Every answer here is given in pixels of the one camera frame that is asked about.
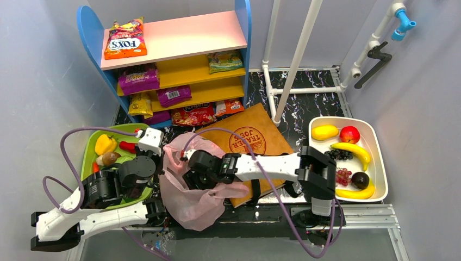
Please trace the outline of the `pink plastic grocery bag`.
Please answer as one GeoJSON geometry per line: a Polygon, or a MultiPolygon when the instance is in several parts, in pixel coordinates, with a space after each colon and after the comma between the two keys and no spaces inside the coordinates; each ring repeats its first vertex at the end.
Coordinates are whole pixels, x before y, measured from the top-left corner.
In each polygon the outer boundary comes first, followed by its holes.
{"type": "Polygon", "coordinates": [[[180,161],[180,153],[194,134],[187,132],[164,146],[163,170],[159,175],[160,194],[168,213],[183,227],[202,231],[214,224],[225,211],[226,198],[240,198],[249,194],[241,182],[219,183],[212,189],[190,190],[183,179],[189,168],[180,161]]]}

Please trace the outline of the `brown Trader Joe's tote bag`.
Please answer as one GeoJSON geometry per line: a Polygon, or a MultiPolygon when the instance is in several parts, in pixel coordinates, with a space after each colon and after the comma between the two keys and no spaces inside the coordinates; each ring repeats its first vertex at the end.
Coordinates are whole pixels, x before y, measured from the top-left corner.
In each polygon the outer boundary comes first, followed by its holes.
{"type": "Polygon", "coordinates": [[[206,127],[207,132],[201,134],[225,153],[249,154],[245,143],[235,135],[221,130],[210,130],[212,128],[223,128],[238,134],[251,145],[256,155],[279,156],[294,152],[261,103],[206,127]]]}

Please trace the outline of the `yellow lemon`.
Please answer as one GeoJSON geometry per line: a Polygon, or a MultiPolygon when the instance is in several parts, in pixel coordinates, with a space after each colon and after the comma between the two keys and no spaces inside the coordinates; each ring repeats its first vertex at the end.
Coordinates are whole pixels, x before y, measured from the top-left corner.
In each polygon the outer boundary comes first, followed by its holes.
{"type": "Polygon", "coordinates": [[[339,134],[339,130],[334,125],[323,125],[312,129],[311,137],[315,140],[323,141],[335,137],[339,134]]]}

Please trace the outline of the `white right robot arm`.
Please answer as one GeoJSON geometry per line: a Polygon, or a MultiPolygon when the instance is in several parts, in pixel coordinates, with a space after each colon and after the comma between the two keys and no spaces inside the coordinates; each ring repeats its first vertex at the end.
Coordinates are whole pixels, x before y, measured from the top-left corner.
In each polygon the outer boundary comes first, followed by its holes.
{"type": "Polygon", "coordinates": [[[180,158],[189,170],[183,178],[189,189],[212,189],[256,179],[297,182],[311,196],[312,213],[330,216],[335,199],[336,162],[317,149],[304,146],[298,153],[282,156],[251,156],[227,153],[217,157],[204,150],[188,150],[180,158]]]}

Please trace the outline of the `dark grape bunch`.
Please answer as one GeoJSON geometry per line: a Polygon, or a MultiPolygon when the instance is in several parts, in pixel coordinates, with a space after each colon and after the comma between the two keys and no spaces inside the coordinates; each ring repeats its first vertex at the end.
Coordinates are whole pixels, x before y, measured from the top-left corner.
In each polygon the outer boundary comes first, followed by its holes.
{"type": "Polygon", "coordinates": [[[339,149],[332,149],[329,151],[324,152],[324,154],[334,161],[338,160],[352,160],[354,158],[352,152],[339,150],[339,149]]]}

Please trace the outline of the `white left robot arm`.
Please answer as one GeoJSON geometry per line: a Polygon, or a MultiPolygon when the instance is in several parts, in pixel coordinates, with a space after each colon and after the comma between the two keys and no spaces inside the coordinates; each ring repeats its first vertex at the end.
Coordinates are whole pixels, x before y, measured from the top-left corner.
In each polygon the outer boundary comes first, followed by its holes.
{"type": "Polygon", "coordinates": [[[113,163],[83,180],[58,208],[31,214],[36,235],[30,249],[61,252],[93,235],[132,225],[162,225],[166,210],[159,197],[141,195],[163,172],[163,155],[141,153],[123,163],[113,163]]]}

